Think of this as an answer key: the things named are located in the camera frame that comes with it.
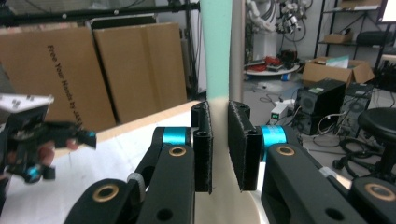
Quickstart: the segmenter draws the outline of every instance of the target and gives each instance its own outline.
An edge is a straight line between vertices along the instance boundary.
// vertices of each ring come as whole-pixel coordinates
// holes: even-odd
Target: blue ring
[[[281,126],[261,126],[262,128],[262,148],[264,150],[262,161],[267,160],[268,148],[277,143],[287,143],[285,131]]]
[[[163,143],[170,145],[186,145],[186,127],[166,127],[163,130]]]

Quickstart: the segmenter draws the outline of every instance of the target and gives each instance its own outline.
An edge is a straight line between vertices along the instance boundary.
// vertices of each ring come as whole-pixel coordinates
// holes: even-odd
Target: metal shelving
[[[365,48],[375,48],[375,49],[379,49],[377,57],[376,57],[376,61],[375,61],[375,67],[374,70],[376,70],[380,64],[381,61],[381,56],[382,56],[382,52],[384,50],[384,47],[388,45],[385,36],[388,35],[389,30],[390,30],[390,24],[387,25],[386,27],[386,31],[385,31],[385,36],[384,36],[384,41],[382,42],[381,45],[362,45],[362,44],[358,44],[356,43],[356,41],[351,41],[351,42],[346,42],[346,43],[326,43],[324,41],[319,40],[320,36],[319,34],[321,33],[321,29],[322,29],[322,22],[323,22],[323,15],[324,14],[332,14],[332,22],[331,22],[331,26],[330,26],[330,32],[329,34],[331,34],[333,32],[333,27],[334,27],[334,21],[335,21],[335,17],[336,14],[340,14],[340,13],[360,13],[359,17],[354,20],[352,23],[348,24],[344,29],[346,29],[347,27],[351,26],[352,24],[361,21],[361,25],[360,25],[360,29],[358,31],[358,33],[361,33],[362,29],[363,29],[363,25],[366,22],[366,20],[371,21],[373,24],[375,24],[375,21],[373,21],[373,19],[371,19],[371,17],[369,16],[370,12],[373,11],[378,11],[377,9],[364,9],[364,10],[352,10],[352,9],[340,9],[337,8],[337,4],[338,4],[338,0],[334,1],[334,6],[333,6],[333,10],[324,10],[324,7],[326,5],[326,0],[323,0],[322,2],[322,7],[321,7],[321,13],[320,13],[320,19],[319,19],[319,23],[318,23],[318,35],[317,35],[317,41],[316,41],[316,46],[315,46],[315,58],[317,57],[318,54],[318,45],[326,45],[326,53],[325,56],[329,56],[329,51],[330,51],[330,46],[346,46],[346,47],[351,47],[354,48],[354,54],[353,54],[353,59],[356,59],[357,53],[358,53],[358,48],[360,47],[365,47]],[[392,40],[390,41],[391,43],[394,43],[395,40],[395,35],[393,36]]]

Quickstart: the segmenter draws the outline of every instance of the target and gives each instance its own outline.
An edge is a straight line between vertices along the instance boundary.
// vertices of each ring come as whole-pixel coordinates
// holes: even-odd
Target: cable
[[[288,38],[287,36],[285,36],[285,38],[286,38],[287,40],[289,40],[289,42],[293,42],[293,43],[295,44],[295,42],[300,42],[300,41],[302,41],[302,40],[305,38],[305,36],[306,36],[306,26],[305,26],[304,20],[301,20],[301,23],[303,24],[303,28],[304,28],[303,36],[296,40],[296,39],[295,39],[295,34],[296,34],[296,32],[294,32],[294,33],[293,33],[293,39],[290,39],[290,38]]]
[[[271,99],[270,95],[278,96],[280,97],[281,94],[276,94],[276,93],[267,93],[265,94],[266,97],[260,97],[260,101],[263,103],[272,103],[274,106],[276,106],[275,102]]]
[[[39,7],[38,5],[36,5],[35,3],[31,2],[30,0],[24,0],[27,4],[29,4],[30,6],[34,7],[35,9],[45,12],[45,13],[50,13],[49,11],[47,11],[46,9]]]
[[[297,97],[294,98],[294,94],[295,94],[298,90],[299,90],[299,89],[296,89],[296,90],[291,94],[291,97],[290,97],[291,100],[294,99],[294,101],[293,101],[293,107],[295,107],[295,104],[296,104],[296,102],[297,102]]]
[[[274,21],[274,18],[276,17],[276,7],[277,7],[277,4],[275,4],[275,8],[274,8],[274,10],[273,10],[273,14],[272,14],[272,17],[271,17],[270,22],[273,22],[273,21]]]
[[[312,4],[314,3],[314,0],[311,0],[311,3],[306,7],[306,10],[312,7]]]
[[[276,10],[276,2],[275,0],[271,0],[270,1],[270,7],[268,8],[268,10],[261,16],[261,18],[265,21],[267,21],[273,14],[274,11]]]
[[[395,97],[393,96],[393,93],[391,91],[389,93],[390,93],[390,98],[392,98],[392,101],[393,101],[393,103],[390,107],[393,107],[395,105]]]
[[[342,114],[330,114],[330,115],[327,115],[327,116],[323,117],[323,119],[321,119],[320,122],[318,123],[318,132],[319,132],[319,134],[325,134],[325,133],[327,133],[327,132],[330,130],[330,128],[331,128],[332,126],[334,126],[334,124],[332,124],[331,126],[329,126],[329,127],[327,128],[326,131],[323,132],[323,131],[320,129],[320,124],[321,124],[321,122],[322,122],[323,120],[325,120],[325,119],[330,119],[331,117],[340,117],[340,116],[343,116],[343,115],[345,115],[345,114],[346,114],[346,113],[342,113]]]
[[[146,0],[134,0],[134,2],[132,2],[130,5],[123,7],[123,8],[129,8],[129,7],[133,7],[133,6],[137,6],[139,4],[144,3]]]
[[[288,118],[288,117],[290,117],[290,116],[288,116],[288,115],[283,116],[282,118],[280,118],[279,120],[277,120],[273,125],[280,125],[280,124],[277,124],[277,123],[280,122],[282,119],[286,119],[286,118]]]
[[[354,143],[358,144],[361,147],[360,151],[353,151],[350,148],[347,147],[347,144]],[[332,162],[332,166],[335,169],[342,169],[346,168],[347,172],[353,177],[357,178],[359,177],[349,166],[349,161],[353,161],[359,166],[362,166],[369,170],[370,173],[375,171],[375,166],[373,164],[363,162],[363,161],[358,161],[357,159],[366,159],[372,156],[378,156],[381,157],[381,153],[377,152],[375,148],[371,147],[370,145],[363,143],[362,141],[359,141],[355,138],[346,138],[342,141],[340,141],[340,147],[343,149],[346,153],[345,157],[341,158],[341,160],[334,160]]]
[[[282,48],[283,48],[283,41],[285,40],[285,34],[282,34],[282,41],[280,42],[280,48],[279,48],[279,52],[282,52]]]
[[[294,115],[293,115],[293,117],[291,118],[291,120],[287,123],[287,124],[285,124],[286,126],[289,126],[290,124],[292,124],[293,123],[293,120],[294,120],[294,118],[296,117],[296,115],[297,115],[297,113],[298,113],[298,111],[301,109],[301,106],[299,106],[298,108],[297,108],[297,110],[296,110],[296,112],[294,112]]]
[[[375,100],[373,101],[373,104],[375,105],[375,107],[379,107],[379,95],[380,95],[380,91],[379,91],[379,90],[373,91],[373,95],[374,95],[373,98],[375,98]]]

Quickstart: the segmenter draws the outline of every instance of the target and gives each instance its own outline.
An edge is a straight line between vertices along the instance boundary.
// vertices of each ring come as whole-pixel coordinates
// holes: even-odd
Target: electronic equipment
[[[396,2],[393,0],[382,0],[381,8],[378,12],[377,22],[378,23],[396,23],[396,14],[394,13],[396,8]]]
[[[294,116],[292,127],[297,129],[300,133],[307,135],[314,135],[318,133],[318,125],[325,116],[322,115],[310,115],[302,111],[298,111]],[[330,119],[324,119],[320,123],[320,129],[330,127],[332,123],[336,122],[336,117]]]
[[[270,118],[270,125],[280,125],[278,123],[281,119],[285,119],[288,115],[288,105],[279,103],[272,111]]]
[[[278,72],[281,68],[283,68],[283,65],[272,65],[272,64],[270,64],[270,65],[267,66],[267,70],[269,72]]]
[[[360,45],[379,45],[392,41],[393,32],[386,31],[366,31],[361,32],[356,37],[356,43]]]
[[[297,92],[296,108],[310,115],[338,113],[343,103],[346,83],[325,78],[306,89]]]
[[[369,107],[374,86],[370,84],[360,84],[352,82],[346,89],[344,102],[340,109],[340,116],[334,133],[342,136],[357,137],[361,127],[358,124],[358,117],[361,112]]]

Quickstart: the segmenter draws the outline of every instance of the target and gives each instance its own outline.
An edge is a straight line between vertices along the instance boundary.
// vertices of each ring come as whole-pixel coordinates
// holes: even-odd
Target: red object
[[[249,66],[247,70],[255,71],[255,72],[263,72],[266,69],[267,69],[267,65],[266,64],[256,64],[256,65]]]
[[[267,65],[269,65],[269,64],[271,64],[271,65],[281,65],[282,64],[282,61],[280,61],[280,59],[274,58],[274,57],[270,57],[270,56],[265,57],[264,60],[265,60],[265,64],[267,64]]]

